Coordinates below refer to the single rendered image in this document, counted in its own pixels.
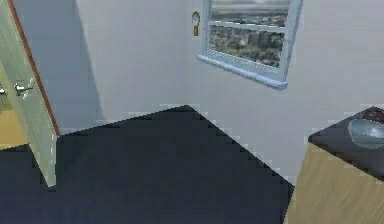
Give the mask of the grey glass bowl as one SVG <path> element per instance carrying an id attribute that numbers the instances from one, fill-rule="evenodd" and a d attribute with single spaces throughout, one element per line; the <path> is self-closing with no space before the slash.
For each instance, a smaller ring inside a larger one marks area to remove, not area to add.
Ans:
<path id="1" fill-rule="evenodd" d="M 348 133 L 356 145 L 366 149 L 384 146 L 384 124 L 367 119 L 353 119 L 348 124 Z"/>

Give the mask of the white framed window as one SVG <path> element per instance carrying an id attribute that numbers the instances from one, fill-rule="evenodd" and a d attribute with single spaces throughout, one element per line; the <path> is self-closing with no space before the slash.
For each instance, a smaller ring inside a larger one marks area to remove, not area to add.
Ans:
<path id="1" fill-rule="evenodd" d="M 303 0 L 203 0 L 197 59 L 282 90 L 302 7 Z"/>

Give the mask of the tan cabinet with black top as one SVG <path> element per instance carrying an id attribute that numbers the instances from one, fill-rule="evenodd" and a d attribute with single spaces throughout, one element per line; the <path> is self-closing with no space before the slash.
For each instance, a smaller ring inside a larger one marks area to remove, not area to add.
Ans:
<path id="1" fill-rule="evenodd" d="M 384 224 L 384 146 L 360 147 L 347 129 L 367 109 L 308 137 L 283 224 Z"/>

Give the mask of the grey-green room door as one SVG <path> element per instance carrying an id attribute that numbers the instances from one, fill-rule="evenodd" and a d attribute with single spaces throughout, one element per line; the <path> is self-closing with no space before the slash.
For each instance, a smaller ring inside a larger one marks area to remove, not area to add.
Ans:
<path id="1" fill-rule="evenodd" d="M 35 86 L 25 100 L 14 85 Z M 27 142 L 48 187 L 56 185 L 56 140 L 59 136 L 49 101 L 12 0 L 0 0 L 0 84 L 16 112 Z"/>

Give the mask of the dark brown round object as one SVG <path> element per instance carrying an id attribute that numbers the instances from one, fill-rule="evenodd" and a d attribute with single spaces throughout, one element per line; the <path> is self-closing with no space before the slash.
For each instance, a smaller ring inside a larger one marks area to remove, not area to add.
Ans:
<path id="1" fill-rule="evenodd" d="M 377 107 L 368 108 L 363 113 L 363 118 L 367 120 L 373 120 L 376 122 L 384 123 L 384 109 Z"/>

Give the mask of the small gold wall ornament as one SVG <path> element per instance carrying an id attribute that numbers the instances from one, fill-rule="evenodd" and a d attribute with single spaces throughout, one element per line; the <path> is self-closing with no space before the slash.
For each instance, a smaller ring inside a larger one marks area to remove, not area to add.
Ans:
<path id="1" fill-rule="evenodd" d="M 198 11 L 192 13 L 192 25 L 193 25 L 193 35 L 195 37 L 199 36 L 199 24 L 200 24 L 200 14 Z"/>

